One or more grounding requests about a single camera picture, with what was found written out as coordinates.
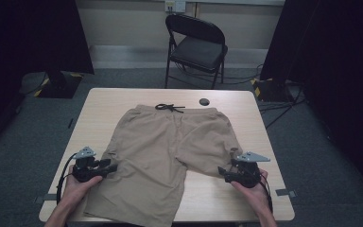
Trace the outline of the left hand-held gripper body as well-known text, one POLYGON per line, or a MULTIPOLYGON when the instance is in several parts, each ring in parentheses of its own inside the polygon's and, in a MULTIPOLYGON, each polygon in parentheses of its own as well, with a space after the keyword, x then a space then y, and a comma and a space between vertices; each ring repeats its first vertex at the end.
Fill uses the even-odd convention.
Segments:
POLYGON ((82 148, 73 156, 76 163, 73 166, 72 175, 80 183, 86 183, 95 176, 104 176, 97 168, 99 161, 97 161, 95 156, 96 153, 89 147, 82 148))

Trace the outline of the black folding chair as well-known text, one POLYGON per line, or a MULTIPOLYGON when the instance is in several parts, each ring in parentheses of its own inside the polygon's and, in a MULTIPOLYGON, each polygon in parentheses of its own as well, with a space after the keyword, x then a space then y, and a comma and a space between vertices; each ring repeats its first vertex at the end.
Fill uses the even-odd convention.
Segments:
POLYGON ((220 78, 220 82, 224 81, 224 62, 228 46, 218 26, 184 14, 167 15, 165 25, 169 42, 164 87, 167 87, 169 79, 179 80, 169 75, 172 61, 181 66, 184 73, 188 66, 213 74, 212 89, 215 88, 217 78, 220 78))

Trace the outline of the white wall outlet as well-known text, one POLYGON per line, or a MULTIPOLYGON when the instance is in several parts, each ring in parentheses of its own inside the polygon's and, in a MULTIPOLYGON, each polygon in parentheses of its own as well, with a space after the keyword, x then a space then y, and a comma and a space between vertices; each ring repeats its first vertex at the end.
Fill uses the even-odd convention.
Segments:
POLYGON ((182 0, 165 0, 164 10, 171 13, 185 13, 186 2, 182 0))

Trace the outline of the grey tape tab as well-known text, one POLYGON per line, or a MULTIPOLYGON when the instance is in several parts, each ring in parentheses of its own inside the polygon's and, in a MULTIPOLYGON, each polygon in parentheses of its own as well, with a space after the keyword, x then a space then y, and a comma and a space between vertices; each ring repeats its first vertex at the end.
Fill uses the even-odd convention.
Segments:
POLYGON ((43 196, 36 197, 34 202, 38 204, 43 204, 45 201, 56 201, 56 200, 57 200, 56 194, 45 194, 43 196))
POLYGON ((277 196, 289 196, 290 198, 295 198, 298 196, 295 190, 288 190, 286 188, 277 189, 275 192, 277 196))

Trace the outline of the black curtain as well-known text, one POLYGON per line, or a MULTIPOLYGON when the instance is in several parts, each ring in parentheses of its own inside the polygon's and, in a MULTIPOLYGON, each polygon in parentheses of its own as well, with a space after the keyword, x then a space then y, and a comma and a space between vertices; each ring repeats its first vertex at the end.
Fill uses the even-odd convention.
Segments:
POLYGON ((303 83, 363 176, 363 0, 285 0, 260 78, 303 83))
POLYGON ((30 73, 92 74, 76 0, 0 0, 0 132, 20 107, 30 73))

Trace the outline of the person's right hand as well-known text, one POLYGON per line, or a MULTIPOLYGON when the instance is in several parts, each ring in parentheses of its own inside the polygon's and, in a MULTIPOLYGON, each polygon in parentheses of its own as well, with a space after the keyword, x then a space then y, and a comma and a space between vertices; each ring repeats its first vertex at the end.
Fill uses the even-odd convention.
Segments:
POLYGON ((266 183, 268 173, 264 169, 261 169, 260 173, 262 175, 261 182, 253 188, 244 187, 238 182, 231 182, 231 185, 244 196, 256 215, 263 215, 270 212, 268 206, 268 193, 263 187, 263 184, 266 183))

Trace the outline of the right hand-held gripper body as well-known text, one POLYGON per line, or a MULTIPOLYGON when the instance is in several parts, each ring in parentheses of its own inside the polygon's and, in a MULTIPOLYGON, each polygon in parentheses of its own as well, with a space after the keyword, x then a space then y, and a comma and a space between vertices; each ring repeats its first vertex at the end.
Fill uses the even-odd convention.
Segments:
POLYGON ((236 172, 230 174, 231 182, 238 182, 247 188, 253 188, 261 182, 261 172, 258 162, 269 162, 268 157, 248 151, 232 159, 232 166, 236 172))

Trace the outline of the beige shorts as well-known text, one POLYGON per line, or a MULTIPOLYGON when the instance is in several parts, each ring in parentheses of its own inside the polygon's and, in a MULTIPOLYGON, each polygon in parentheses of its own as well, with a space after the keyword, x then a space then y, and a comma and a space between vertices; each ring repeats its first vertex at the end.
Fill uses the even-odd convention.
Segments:
POLYGON ((142 227, 171 227, 186 171, 218 175, 243 149, 215 108, 138 105, 119 120, 102 157, 118 165, 87 197, 84 214, 142 227))

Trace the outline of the person's left hand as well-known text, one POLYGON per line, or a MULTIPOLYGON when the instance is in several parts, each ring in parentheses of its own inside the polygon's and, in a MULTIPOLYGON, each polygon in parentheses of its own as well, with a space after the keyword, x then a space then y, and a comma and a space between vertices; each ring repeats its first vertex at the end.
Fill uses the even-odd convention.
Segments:
POLYGON ((91 180, 81 183, 73 175, 73 167, 69 167, 64 192, 60 202, 75 208, 89 192, 89 190, 103 180, 102 176, 95 176, 91 180))

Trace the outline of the black stand base yellow tape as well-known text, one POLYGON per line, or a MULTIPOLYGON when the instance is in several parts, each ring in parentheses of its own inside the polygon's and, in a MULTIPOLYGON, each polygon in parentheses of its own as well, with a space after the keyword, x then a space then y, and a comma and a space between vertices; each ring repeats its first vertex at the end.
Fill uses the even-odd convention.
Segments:
POLYGON ((253 93, 263 102, 292 102, 294 100, 288 87, 274 79, 252 79, 253 93))
POLYGON ((83 76, 77 73, 48 71, 46 74, 47 78, 35 92, 35 97, 71 99, 83 79, 83 76))

